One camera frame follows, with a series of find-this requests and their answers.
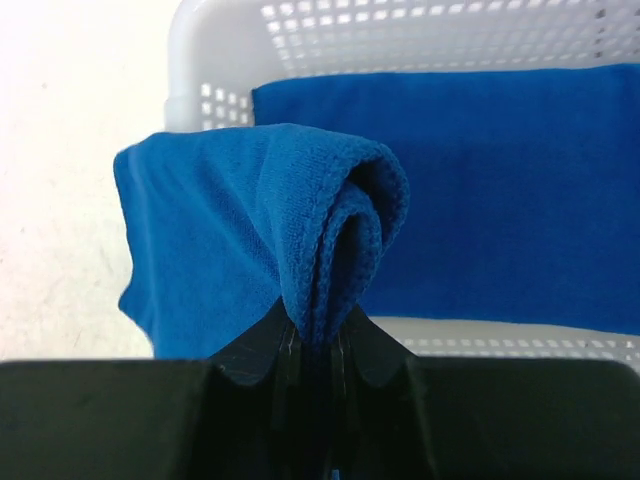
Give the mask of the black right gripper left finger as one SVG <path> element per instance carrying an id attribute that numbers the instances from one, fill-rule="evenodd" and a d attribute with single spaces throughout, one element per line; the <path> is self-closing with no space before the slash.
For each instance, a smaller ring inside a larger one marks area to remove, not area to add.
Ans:
<path id="1" fill-rule="evenodd" d="M 1 366 L 5 479 L 293 479 L 279 355 L 282 303 L 200 360 L 16 361 Z"/>

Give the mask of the blue towel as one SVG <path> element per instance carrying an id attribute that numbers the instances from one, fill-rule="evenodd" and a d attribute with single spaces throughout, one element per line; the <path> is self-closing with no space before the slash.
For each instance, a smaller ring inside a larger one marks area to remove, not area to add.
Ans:
<path id="1" fill-rule="evenodd" d="M 277 301 L 305 342 L 330 342 L 409 206 L 388 147 L 294 124 L 161 132 L 113 169 L 132 258 L 119 307 L 158 359 L 208 357 Z"/>
<path id="2" fill-rule="evenodd" d="M 259 125 L 388 146 L 406 221 L 376 316 L 639 331 L 639 68 L 361 74 L 254 90 Z"/>

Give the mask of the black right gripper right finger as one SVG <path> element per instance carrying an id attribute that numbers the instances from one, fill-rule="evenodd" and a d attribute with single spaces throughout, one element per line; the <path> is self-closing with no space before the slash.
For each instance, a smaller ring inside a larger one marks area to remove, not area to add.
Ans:
<path id="1" fill-rule="evenodd" d="M 343 323 L 343 479 L 635 479 L 639 376 L 613 360 L 420 357 Z"/>

